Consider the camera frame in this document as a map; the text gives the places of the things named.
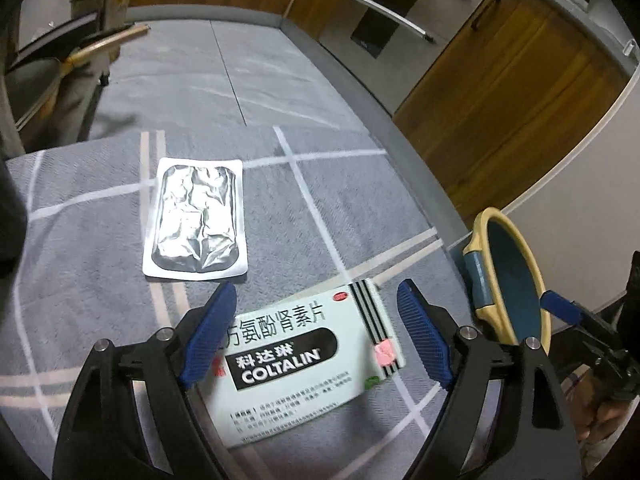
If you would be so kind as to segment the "person's right hand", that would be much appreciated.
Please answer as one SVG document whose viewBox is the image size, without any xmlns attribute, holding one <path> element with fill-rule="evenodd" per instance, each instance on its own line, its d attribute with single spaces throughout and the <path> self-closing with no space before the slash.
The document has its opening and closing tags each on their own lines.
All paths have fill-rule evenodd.
<svg viewBox="0 0 640 480">
<path fill-rule="evenodd" d="M 579 443 L 594 443 L 611 437 L 631 408 L 630 401 L 608 400 L 602 390 L 602 382 L 587 368 L 565 393 Z"/>
</svg>

